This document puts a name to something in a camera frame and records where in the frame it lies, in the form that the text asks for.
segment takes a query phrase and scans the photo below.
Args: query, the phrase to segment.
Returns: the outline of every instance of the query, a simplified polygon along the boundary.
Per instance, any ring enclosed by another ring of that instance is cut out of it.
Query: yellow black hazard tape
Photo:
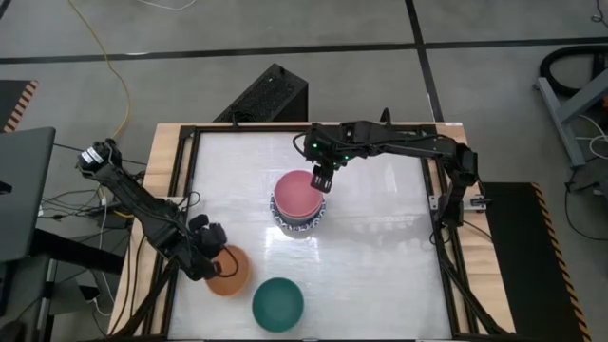
[[[574,314],[577,317],[577,320],[579,321],[579,328],[580,333],[582,334],[582,339],[584,342],[591,342],[591,336],[589,334],[589,330],[587,329],[587,324],[585,323],[585,316],[582,314],[582,309],[580,308],[577,293],[574,291],[574,285],[572,285],[572,280],[570,280],[570,274],[568,273],[566,262],[563,260],[560,243],[558,242],[558,237],[555,234],[555,230],[553,229],[553,224],[551,222],[551,218],[549,217],[549,210],[547,209],[547,206],[544,202],[544,197],[542,196],[542,190],[536,183],[531,183],[531,185],[536,190],[536,197],[539,200],[542,215],[544,216],[544,225],[546,226],[547,233],[551,238],[551,244],[553,245],[555,256],[558,259],[558,264],[561,268],[561,276],[563,277],[566,290],[570,295],[570,303],[572,303],[572,310],[574,311]]]
[[[12,110],[12,114],[10,114],[9,120],[4,126],[4,132],[10,133],[17,129],[17,125],[23,118],[23,115],[26,112],[26,107],[28,107],[31,97],[34,96],[36,88],[38,88],[38,82],[36,81],[31,81],[28,85],[26,85],[26,88],[21,93],[21,97],[19,98],[17,105]]]

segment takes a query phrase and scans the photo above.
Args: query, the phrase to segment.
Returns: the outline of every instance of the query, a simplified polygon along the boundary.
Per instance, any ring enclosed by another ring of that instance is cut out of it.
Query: concrete floor
[[[401,0],[199,0],[181,12],[135,0],[75,2],[110,53],[414,43]],[[414,0],[414,5],[425,42],[586,38],[608,33],[590,21],[595,14],[591,0],[576,4]],[[6,57],[99,54],[67,0],[13,0],[0,20],[0,47],[0,79],[40,82],[20,129],[52,125],[57,128],[57,143],[82,149],[111,135],[120,123],[125,97],[103,62],[2,64]],[[482,179],[541,185],[589,331],[594,340],[604,341],[608,340],[608,248],[606,242],[580,237],[565,221],[568,159],[540,94],[531,87],[542,57],[556,48],[429,49],[427,55],[444,118],[465,124],[470,146],[480,153]],[[123,156],[146,162],[157,123],[212,121],[271,63],[310,83],[311,120],[376,120],[387,106],[396,121],[433,121],[414,49],[122,61],[114,65],[129,86],[133,105],[120,141]],[[573,59],[556,70],[564,82],[583,85],[589,66],[588,60]],[[584,123],[581,129],[587,129]],[[46,195],[92,187],[71,166],[76,153],[54,149]],[[134,172],[143,169],[137,164],[128,167]],[[605,161],[595,161],[582,177],[605,168]],[[589,235],[608,238],[605,205],[590,194],[576,194],[571,197],[571,217]],[[98,229],[81,218],[44,222],[43,228],[68,237]],[[109,280],[115,286],[117,279]],[[106,297],[103,302],[109,310]],[[90,309],[58,317],[53,340],[98,336]],[[107,324],[104,317],[98,318]]]

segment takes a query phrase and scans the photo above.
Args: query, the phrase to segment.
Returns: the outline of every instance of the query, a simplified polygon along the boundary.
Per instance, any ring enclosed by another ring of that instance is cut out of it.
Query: black box
[[[307,122],[308,82],[272,64],[214,123]]]

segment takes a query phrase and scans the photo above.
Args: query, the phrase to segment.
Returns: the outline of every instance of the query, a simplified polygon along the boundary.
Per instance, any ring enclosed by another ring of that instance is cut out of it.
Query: wooden table
[[[258,125],[284,125],[285,123],[242,123],[242,125],[258,124]],[[294,125],[308,125],[309,123],[294,123]],[[399,123],[399,124],[435,124],[437,133],[447,135],[459,143],[466,143],[465,130],[461,123]],[[159,123],[157,126],[150,158],[146,168],[143,186],[154,196],[166,197],[169,190],[169,183],[173,173],[174,161],[180,136],[180,129],[183,125],[196,126],[229,126],[229,123]],[[188,156],[190,145],[187,142],[184,147],[184,156]],[[178,192],[183,193],[185,186],[186,169],[188,167],[187,158],[184,158],[180,165],[180,180],[178,182]],[[436,187],[435,193],[440,193],[438,173],[434,162],[430,164],[430,174],[433,180],[433,185]],[[468,195],[479,194],[477,185],[471,187],[467,191]],[[465,220],[483,229],[490,234],[485,214],[465,213]],[[139,307],[150,289],[150,282],[154,270],[156,259],[156,251],[144,242],[140,251],[140,261],[138,273],[134,275],[134,260],[136,259],[137,247],[143,236],[142,227],[138,221],[133,225],[133,230],[130,239],[130,259],[131,259],[131,281],[129,281],[129,297],[124,309],[124,314],[119,321],[117,330],[128,320],[130,312],[131,295],[133,294],[134,276],[137,277],[138,286],[135,291],[135,309]],[[498,260],[494,251],[494,246],[487,237],[475,231],[471,227],[465,225],[460,228],[459,236],[463,255],[465,259],[465,268],[468,276],[469,286],[471,291],[477,296],[484,308],[489,314],[494,317],[496,322],[504,329],[514,332],[513,319],[509,311],[506,293],[504,291],[503,279],[499,269]],[[121,310],[123,309],[124,297],[126,296],[127,281],[127,261],[123,267],[121,282],[116,294],[116,305],[111,315],[108,331],[114,326],[118,319]],[[469,327],[466,323],[465,304],[458,290],[452,286],[455,296],[456,311],[460,330],[462,333],[469,332]],[[163,291],[157,300],[157,307],[154,311],[154,319],[152,324],[152,333],[161,331],[162,313],[164,310],[164,302],[166,291]]]

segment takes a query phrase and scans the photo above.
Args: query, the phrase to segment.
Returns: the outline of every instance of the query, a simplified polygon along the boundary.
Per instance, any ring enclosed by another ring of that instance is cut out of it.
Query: green bowl
[[[257,324],[273,333],[291,329],[304,311],[304,296],[289,279],[275,277],[264,281],[252,304]]]

